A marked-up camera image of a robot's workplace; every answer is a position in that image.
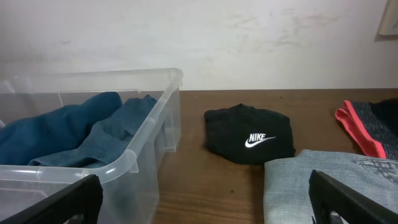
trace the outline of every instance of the wood grain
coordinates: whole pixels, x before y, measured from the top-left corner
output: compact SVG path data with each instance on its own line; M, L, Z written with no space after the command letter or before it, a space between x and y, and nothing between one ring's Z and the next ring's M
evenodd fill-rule
M290 118L294 146L360 154L334 118L343 100L377 102L398 90L182 91L182 137L159 169L160 203L153 223L264 223L264 167L234 164L203 147L207 110L244 103Z

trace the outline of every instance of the blue-gray cloth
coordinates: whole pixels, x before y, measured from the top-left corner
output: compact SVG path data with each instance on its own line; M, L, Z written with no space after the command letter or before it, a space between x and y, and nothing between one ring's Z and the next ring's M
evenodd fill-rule
M86 167L105 166L121 156L157 100L128 99L109 118L94 124L91 133L74 150L32 159L30 166Z
M122 106L116 92L100 93L81 105L15 121L0 132L0 164L26 166L30 160L77 148L97 121Z
M344 152L303 150L295 158L265 163L265 223L313 223L308 194L313 169L398 213L398 161Z

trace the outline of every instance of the gray jeans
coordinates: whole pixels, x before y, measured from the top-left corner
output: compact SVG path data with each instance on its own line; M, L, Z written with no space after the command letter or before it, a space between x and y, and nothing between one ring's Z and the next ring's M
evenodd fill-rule
M345 152L303 150L295 158L265 163L266 224L313 223L308 195L313 169L398 213L398 161Z

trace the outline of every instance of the white swoosh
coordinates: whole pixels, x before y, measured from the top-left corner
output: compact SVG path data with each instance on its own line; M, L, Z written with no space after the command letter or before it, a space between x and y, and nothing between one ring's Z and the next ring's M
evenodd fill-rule
M262 143L262 142L265 141L265 140L273 139L273 138L275 138L275 137L265 138L265 139L263 139L263 140L256 141L256 142L254 142L254 143L249 143L249 142L248 142L249 139L246 139L246 142L244 143L244 146L246 146L246 147L254 147L254 146L256 146L256 145Z

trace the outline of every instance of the beige electrical box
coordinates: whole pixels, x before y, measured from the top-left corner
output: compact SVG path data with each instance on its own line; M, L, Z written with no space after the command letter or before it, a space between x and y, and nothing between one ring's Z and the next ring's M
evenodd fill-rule
M381 21L380 35L398 35L398 0L389 0Z

